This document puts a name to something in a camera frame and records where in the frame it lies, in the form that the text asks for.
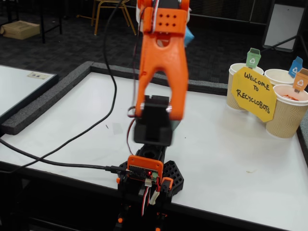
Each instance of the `white table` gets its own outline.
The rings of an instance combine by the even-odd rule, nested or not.
[[[0,121],[56,75],[0,65]]]
[[[126,116],[132,80],[116,77],[118,95],[111,116],[47,159],[74,164],[120,165],[127,160]],[[110,110],[109,76],[90,73],[58,103],[8,143],[42,156],[85,130]],[[150,84],[147,94],[170,96]],[[136,152],[142,145],[132,141]],[[172,202],[286,230],[308,230],[308,168],[297,136],[271,137],[249,113],[226,107],[226,97],[188,92],[185,118],[175,130],[165,161],[173,160],[184,188]],[[32,159],[0,146],[0,161],[23,165]],[[31,168],[116,189],[116,175],[97,169],[37,163]]]

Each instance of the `orange 3d printed part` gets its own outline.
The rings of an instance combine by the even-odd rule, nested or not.
[[[182,120],[188,68],[184,47],[189,0],[182,0],[180,9],[158,8],[156,22],[152,15],[152,0],[139,0],[143,11],[143,43],[139,73],[136,116],[141,117],[145,89],[157,71],[164,71],[172,90],[170,120]]]

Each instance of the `white paper cup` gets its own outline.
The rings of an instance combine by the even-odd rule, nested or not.
[[[273,120],[266,124],[266,130],[279,138],[291,138],[295,135],[306,111],[308,110],[308,93],[294,92],[291,85],[276,85],[277,104]],[[284,98],[289,95],[299,101]]]
[[[227,92],[227,105],[230,108],[233,108],[237,111],[244,112],[245,109],[241,108],[237,101],[235,100],[234,96],[232,95],[232,82],[233,82],[233,76],[236,72],[241,70],[246,64],[233,64],[230,66],[229,69],[229,80],[228,80],[228,92]],[[263,75],[264,71],[260,67],[256,67],[253,69],[254,71],[257,71],[259,74]]]
[[[270,69],[267,70],[264,75],[266,78],[270,80],[270,83],[272,85],[278,85],[278,84],[289,84],[293,85],[295,78],[292,78],[289,75],[288,71],[280,70],[280,69]]]

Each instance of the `yellow sign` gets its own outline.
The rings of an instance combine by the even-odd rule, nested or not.
[[[233,76],[232,94],[240,107],[255,114],[263,122],[273,119],[277,96],[265,76],[243,67]]]

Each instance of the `recycling symbol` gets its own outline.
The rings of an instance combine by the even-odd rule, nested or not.
[[[304,85],[304,81],[301,79],[300,81],[297,82],[297,84],[302,87]]]

